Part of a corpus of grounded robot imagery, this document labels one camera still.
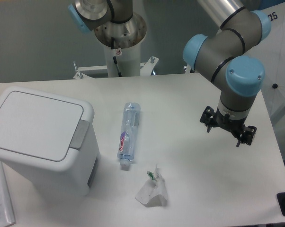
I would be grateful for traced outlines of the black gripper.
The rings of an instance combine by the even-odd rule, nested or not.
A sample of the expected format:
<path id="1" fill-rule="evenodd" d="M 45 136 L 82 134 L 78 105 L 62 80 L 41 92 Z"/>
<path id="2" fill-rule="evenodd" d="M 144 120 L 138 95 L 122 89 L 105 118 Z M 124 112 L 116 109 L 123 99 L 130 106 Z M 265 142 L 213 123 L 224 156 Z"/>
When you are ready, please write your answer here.
<path id="1" fill-rule="evenodd" d="M 227 115 L 223 116 L 219 111 L 215 113 L 210 106 L 205 108 L 200 118 L 200 122 L 207 127 L 207 132 L 210 132 L 215 127 L 216 121 L 218 127 L 230 132 L 234 137 L 239 137 L 236 147 L 239 147 L 240 144 L 250 146 L 257 131 L 255 126 L 244 126 L 245 120 L 246 118 L 232 120 Z"/>

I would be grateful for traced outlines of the second grey robot arm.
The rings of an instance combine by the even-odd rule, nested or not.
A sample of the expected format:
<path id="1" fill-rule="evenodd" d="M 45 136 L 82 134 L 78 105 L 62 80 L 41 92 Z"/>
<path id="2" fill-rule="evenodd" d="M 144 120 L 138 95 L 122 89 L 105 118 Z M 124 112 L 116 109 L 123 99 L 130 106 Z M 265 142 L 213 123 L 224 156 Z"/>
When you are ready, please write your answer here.
<path id="1" fill-rule="evenodd" d="M 133 16 L 131 0 L 76 0 L 68 6 L 73 22 L 82 33 L 112 22 L 122 24 Z"/>

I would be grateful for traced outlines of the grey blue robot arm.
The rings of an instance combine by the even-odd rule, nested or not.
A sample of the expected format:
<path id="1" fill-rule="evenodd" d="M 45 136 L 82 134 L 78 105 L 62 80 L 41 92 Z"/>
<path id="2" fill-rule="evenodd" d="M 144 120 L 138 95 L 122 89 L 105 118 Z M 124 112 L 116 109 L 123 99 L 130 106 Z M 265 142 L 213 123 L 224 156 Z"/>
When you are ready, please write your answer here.
<path id="1" fill-rule="evenodd" d="M 208 131 L 219 127 L 230 132 L 238 144 L 251 145 L 257 129 L 246 126 L 245 120 L 262 88 L 265 69 L 246 52 L 267 38 L 271 22 L 265 13 L 249 11 L 239 0 L 199 3 L 220 32 L 212 38 L 193 36 L 183 50 L 183 59 L 221 92 L 217 108 L 206 107 L 200 122 Z"/>

